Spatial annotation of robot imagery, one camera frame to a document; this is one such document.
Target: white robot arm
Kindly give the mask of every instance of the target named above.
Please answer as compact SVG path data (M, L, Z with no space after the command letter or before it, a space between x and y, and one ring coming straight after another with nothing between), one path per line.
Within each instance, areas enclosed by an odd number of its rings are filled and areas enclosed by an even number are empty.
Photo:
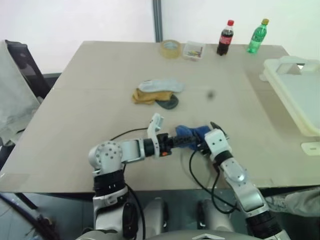
M147 130L147 139L125 141L106 141L95 146L89 153L89 162L94 168L94 231L82 235L78 240L133 239L138 231L138 214L135 206L127 202L128 188L124 179L124 164L141 161L145 157L164 157L171 154L171 149L195 143L194 136L169 137L167 133L156 135L161 129L163 117L155 114ZM277 224L269 212L260 191L248 178L247 171L234 159L225 134L220 129L213 129L205 135L210 158L216 168L223 171L225 180L233 189L238 204L245 214L246 221L253 235L266 240L289 240L287 233ZM203 236L200 230L193 231ZM219 232L212 235L217 240L242 240L246 238L238 233Z

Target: gray floor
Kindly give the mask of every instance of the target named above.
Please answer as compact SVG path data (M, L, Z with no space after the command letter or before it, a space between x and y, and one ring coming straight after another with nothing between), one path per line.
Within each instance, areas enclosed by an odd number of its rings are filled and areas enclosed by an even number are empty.
M228 190L218 191L218 194L226 200L233 202L234 197ZM52 196L26 193L39 210L29 210L19 199L11 193L5 195L14 199L33 216L39 213L44 217L50 217L57 223L57 229L63 240L75 240L85 227L93 225L93 205L91 202L80 200L62 199ZM202 190L180 190L180 191L148 191L137 192L141 203L146 203L155 197L162 197L168 202L169 222L168 230L196 229L196 204L199 200L207 198L207 193ZM287 229L292 240L318 240L319 222L316 218L303 218L290 214L277 214L278 219ZM238 233L246 233L245 219L242 214L235 212L231 215L231 221ZM25 222L12 209L0 201L0 240L28 240L31 226Z

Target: white wall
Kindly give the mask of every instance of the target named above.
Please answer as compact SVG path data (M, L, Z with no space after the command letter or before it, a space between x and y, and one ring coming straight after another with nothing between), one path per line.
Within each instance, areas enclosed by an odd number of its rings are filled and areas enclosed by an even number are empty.
M58 73L84 40L154 42L151 0L0 0L0 40L28 45Z
M232 43L248 44L263 18L270 20L264 44L320 60L320 0L162 0L163 38L180 42L218 43L233 19Z

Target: tape roll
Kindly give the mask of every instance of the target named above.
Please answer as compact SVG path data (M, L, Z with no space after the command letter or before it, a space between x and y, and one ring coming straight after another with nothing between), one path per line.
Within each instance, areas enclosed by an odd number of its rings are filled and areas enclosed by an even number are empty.
M176 59L180 56L181 44L175 40L161 42L161 55L167 59Z

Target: coca-cola bottle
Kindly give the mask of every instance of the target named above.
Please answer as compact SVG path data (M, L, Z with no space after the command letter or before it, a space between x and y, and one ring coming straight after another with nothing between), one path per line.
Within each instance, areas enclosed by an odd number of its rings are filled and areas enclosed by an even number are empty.
M228 52L229 45L231 43L232 37L234 36L234 29L232 27L233 25L234 25L234 21L229 20L227 23L227 26L221 32L219 45L218 45L218 48L216 49L216 53L219 54L220 56L225 55Z

